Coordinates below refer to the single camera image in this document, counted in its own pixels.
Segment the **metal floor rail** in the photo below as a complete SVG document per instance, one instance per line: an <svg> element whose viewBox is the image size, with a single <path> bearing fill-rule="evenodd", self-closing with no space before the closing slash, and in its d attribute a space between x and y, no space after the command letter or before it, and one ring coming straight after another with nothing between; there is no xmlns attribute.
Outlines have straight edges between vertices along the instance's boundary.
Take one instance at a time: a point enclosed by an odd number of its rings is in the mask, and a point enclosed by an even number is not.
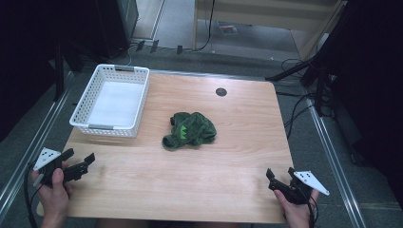
<svg viewBox="0 0 403 228"><path fill-rule="evenodd" d="M342 198L344 207L350 218L352 226L353 228L367 228L366 221L363 218L363 215L355 198L354 191L344 173L344 170L339 161L334 144L330 138L325 123L323 122L322 118L317 114L315 108L313 107L313 104L314 102L312 99L307 100L307 105L310 107L311 117L317 129L318 136L321 140L323 149L325 151L328 162L332 169L338 191L340 193L340 196Z"/></svg>
<svg viewBox="0 0 403 228"><path fill-rule="evenodd" d="M51 128L64 107L76 72L69 71L64 80L65 90L55 100L56 87L34 105L10 134L0 142L0 224L10 213L10 208L23 185L29 165L41 151Z"/></svg>

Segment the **dark cabinet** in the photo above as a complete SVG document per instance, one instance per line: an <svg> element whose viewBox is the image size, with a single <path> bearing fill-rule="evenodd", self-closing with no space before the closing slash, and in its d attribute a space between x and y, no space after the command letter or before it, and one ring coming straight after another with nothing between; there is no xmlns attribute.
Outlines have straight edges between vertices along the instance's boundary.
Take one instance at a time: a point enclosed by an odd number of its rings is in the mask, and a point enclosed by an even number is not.
<svg viewBox="0 0 403 228"><path fill-rule="evenodd" d="M96 0L102 55L112 58L128 50L139 18L136 0Z"/></svg>

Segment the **green crumpled cloth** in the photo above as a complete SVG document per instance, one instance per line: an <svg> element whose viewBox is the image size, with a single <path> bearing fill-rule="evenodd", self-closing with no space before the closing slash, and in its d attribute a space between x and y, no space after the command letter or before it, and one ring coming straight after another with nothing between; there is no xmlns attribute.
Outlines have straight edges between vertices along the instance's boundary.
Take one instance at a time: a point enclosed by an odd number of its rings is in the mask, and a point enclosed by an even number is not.
<svg viewBox="0 0 403 228"><path fill-rule="evenodd" d="M171 133L162 139L167 150L176 150L185 145L199 146L212 143L217 130L213 123L200 112L178 112L170 118Z"/></svg>

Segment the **person's right hand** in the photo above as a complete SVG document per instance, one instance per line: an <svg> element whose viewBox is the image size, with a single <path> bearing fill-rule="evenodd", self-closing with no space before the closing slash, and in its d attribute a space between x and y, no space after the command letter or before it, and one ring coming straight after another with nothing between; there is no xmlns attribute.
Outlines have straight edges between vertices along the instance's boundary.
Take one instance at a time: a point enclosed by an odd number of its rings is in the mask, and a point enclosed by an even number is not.
<svg viewBox="0 0 403 228"><path fill-rule="evenodd" d="M314 228L317 198L319 196L317 190L312 191L308 204L301 205L289 202L279 190L275 190L274 194L281 205L287 224L309 224Z"/></svg>

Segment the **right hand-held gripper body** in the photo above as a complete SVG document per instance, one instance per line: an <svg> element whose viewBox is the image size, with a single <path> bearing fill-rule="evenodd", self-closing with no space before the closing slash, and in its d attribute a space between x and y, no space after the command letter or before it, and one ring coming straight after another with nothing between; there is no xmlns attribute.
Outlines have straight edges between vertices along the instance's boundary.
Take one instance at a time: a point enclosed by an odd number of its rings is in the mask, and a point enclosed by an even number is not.
<svg viewBox="0 0 403 228"><path fill-rule="evenodd" d="M269 183L268 188L273 191L279 190L289 202L296 205L307 204L313 189L325 196L330 195L330 191L311 171L296 171L295 176L297 180L291 178L289 184L276 179L274 183Z"/></svg>

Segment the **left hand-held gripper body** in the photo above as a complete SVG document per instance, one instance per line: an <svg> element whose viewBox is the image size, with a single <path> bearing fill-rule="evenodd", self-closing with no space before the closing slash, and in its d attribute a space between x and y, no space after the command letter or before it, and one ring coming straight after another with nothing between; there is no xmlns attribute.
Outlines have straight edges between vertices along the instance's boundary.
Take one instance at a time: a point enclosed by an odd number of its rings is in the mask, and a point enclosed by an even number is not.
<svg viewBox="0 0 403 228"><path fill-rule="evenodd" d="M42 149L36 163L33 165L33 170L39 173L38 178L34 181L34 187L40 184L51 187L52 175L57 168L61 168L64 173L63 183L77 181L88 172L89 165L85 165L84 161L64 168L61 154L61 152L49 148L44 147Z"/></svg>

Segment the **light wooden shelf unit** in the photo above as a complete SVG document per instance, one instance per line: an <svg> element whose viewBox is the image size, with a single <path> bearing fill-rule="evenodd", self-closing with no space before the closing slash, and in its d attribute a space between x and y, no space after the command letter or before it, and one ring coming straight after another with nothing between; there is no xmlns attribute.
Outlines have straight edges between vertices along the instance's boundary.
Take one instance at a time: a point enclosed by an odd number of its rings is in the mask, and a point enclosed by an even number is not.
<svg viewBox="0 0 403 228"><path fill-rule="evenodd" d="M347 0L195 0L193 48L198 20L289 29L302 60L338 21Z"/></svg>

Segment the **red paper sheet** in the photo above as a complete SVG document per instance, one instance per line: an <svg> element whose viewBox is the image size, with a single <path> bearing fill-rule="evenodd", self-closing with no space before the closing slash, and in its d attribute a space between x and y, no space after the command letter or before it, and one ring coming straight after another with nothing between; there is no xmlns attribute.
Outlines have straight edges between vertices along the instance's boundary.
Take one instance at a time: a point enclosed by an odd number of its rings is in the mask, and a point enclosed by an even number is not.
<svg viewBox="0 0 403 228"><path fill-rule="evenodd" d="M234 25L218 22L218 27L224 36L237 35L238 30Z"/></svg>

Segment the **person's left hand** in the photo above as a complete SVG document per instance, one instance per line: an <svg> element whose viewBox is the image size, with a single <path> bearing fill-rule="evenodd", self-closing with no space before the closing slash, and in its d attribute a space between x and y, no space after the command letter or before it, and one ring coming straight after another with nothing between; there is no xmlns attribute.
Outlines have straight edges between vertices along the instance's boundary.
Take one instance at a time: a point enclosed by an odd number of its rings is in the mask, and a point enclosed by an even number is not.
<svg viewBox="0 0 403 228"><path fill-rule="evenodd" d="M43 186L38 190L39 200L44 208L44 218L67 220L69 197L73 194L70 184L63 183L64 173L61 168L54 170L52 186Z"/></svg>

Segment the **black metal stand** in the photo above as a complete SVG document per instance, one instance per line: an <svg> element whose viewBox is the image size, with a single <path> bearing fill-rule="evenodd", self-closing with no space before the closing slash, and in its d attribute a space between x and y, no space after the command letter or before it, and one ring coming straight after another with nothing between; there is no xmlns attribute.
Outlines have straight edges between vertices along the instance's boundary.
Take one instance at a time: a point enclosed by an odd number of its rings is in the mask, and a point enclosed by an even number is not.
<svg viewBox="0 0 403 228"><path fill-rule="evenodd" d="M300 79L300 83L302 86L307 87L312 85L314 82L317 82L316 97L314 98L314 108L317 114L320 117L323 117L323 95L325 80L329 75L328 63L330 59L331 51L328 48L323 47L312 58L306 61L302 61L278 75L266 77L265 80L268 82L277 82L305 69L305 72Z"/></svg>
<svg viewBox="0 0 403 228"><path fill-rule="evenodd" d="M73 71L81 71L84 67L77 47L70 40L60 40L54 49L54 70L55 70L55 96L54 100L61 99L65 91L64 63L67 63Z"/></svg>

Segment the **white plastic basket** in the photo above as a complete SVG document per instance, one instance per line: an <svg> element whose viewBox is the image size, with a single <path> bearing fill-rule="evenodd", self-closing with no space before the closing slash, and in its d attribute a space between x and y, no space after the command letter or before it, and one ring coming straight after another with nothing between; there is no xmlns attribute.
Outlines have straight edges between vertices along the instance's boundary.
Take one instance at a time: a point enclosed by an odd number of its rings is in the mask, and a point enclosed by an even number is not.
<svg viewBox="0 0 403 228"><path fill-rule="evenodd" d="M149 89L149 69L100 64L69 123L84 134L135 138Z"/></svg>

